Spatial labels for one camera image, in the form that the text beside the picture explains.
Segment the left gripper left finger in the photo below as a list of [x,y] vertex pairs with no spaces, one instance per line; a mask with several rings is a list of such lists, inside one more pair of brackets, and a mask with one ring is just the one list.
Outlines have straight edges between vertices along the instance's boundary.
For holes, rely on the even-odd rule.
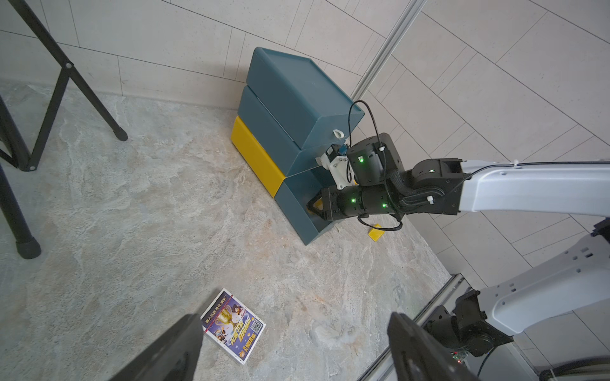
[[111,380],[193,380],[202,344],[200,316],[186,314]]

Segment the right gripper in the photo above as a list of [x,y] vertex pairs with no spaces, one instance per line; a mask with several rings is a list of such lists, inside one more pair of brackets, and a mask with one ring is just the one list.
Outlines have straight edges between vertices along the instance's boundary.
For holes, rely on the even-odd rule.
[[339,221],[355,216],[355,187],[326,187],[308,202],[308,210],[324,221]]

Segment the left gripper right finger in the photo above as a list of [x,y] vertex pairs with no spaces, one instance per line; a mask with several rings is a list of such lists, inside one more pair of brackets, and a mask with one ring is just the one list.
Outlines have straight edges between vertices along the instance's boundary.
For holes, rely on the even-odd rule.
[[478,380],[478,377],[465,366],[458,364],[435,338],[406,314],[391,314],[388,335],[398,380]]

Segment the teal three-drawer cabinet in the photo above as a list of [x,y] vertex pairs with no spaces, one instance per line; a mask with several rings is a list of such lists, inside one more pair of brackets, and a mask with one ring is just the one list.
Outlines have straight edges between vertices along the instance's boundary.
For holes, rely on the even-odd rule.
[[255,173],[269,179],[268,192],[304,244],[333,225],[308,210],[323,188],[336,187],[316,158],[332,144],[346,144],[364,116],[313,60],[254,49],[237,123],[261,154]]

